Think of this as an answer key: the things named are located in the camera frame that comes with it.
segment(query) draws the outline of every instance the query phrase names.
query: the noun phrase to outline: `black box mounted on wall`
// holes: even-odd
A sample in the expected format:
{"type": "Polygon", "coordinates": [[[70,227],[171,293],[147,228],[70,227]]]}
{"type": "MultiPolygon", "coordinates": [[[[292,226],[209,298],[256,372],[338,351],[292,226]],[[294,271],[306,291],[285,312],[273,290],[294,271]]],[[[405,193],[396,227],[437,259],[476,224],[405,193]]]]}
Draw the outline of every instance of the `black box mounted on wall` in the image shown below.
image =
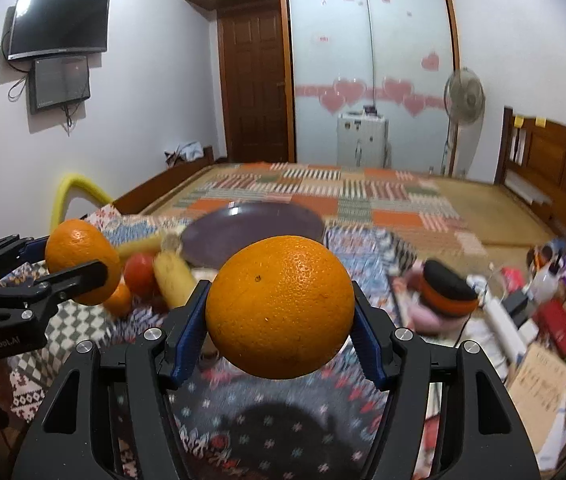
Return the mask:
{"type": "Polygon", "coordinates": [[[35,59],[28,76],[30,113],[78,104],[90,97],[87,56],[35,59]]]}

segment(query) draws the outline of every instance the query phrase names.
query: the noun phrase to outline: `yellow tube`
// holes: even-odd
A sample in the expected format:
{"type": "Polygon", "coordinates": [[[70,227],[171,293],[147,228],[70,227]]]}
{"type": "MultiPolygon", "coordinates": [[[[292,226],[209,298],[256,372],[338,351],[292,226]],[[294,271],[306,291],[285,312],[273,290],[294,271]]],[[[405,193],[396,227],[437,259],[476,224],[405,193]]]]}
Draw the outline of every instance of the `yellow tube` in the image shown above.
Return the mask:
{"type": "Polygon", "coordinates": [[[52,204],[52,218],[50,220],[50,232],[63,221],[63,206],[66,203],[68,192],[71,187],[77,187],[92,196],[101,206],[112,202],[112,198],[99,186],[89,180],[87,177],[78,173],[68,173],[61,180],[57,188],[57,193],[52,204]]]}

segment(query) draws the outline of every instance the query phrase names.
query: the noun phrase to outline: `handwritten note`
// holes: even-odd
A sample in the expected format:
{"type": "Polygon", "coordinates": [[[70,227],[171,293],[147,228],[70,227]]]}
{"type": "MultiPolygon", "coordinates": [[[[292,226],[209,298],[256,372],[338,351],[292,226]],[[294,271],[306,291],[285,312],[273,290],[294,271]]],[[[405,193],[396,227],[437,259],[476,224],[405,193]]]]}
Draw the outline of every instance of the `handwritten note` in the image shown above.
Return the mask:
{"type": "Polygon", "coordinates": [[[547,440],[566,391],[566,364],[539,344],[532,344],[509,387],[534,452],[547,440]]]}

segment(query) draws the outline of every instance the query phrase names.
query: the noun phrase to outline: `bed frame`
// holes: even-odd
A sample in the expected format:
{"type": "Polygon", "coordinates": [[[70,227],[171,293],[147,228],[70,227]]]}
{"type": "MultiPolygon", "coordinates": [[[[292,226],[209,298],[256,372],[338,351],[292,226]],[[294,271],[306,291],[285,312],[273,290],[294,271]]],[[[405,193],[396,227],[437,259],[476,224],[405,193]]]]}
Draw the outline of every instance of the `bed frame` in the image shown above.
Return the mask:
{"type": "Polygon", "coordinates": [[[198,158],[192,162],[177,162],[172,168],[159,173],[135,187],[132,191],[125,193],[125,195],[116,199],[112,205],[124,215],[141,213],[151,203],[156,202],[212,164],[214,164],[212,146],[206,146],[203,148],[203,158],[198,158]]]}
{"type": "Polygon", "coordinates": [[[494,184],[505,186],[566,236],[566,126],[505,108],[494,184]]]}

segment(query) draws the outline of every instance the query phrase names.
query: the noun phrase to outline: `tv screen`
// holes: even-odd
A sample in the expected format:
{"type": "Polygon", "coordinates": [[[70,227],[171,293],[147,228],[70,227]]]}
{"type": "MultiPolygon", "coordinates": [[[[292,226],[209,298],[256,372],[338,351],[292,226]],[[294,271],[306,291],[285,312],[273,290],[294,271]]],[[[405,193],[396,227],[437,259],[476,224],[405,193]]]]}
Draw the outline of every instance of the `tv screen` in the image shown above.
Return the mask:
{"type": "Polygon", "coordinates": [[[108,50],[110,0],[17,0],[8,59],[108,50]]]}

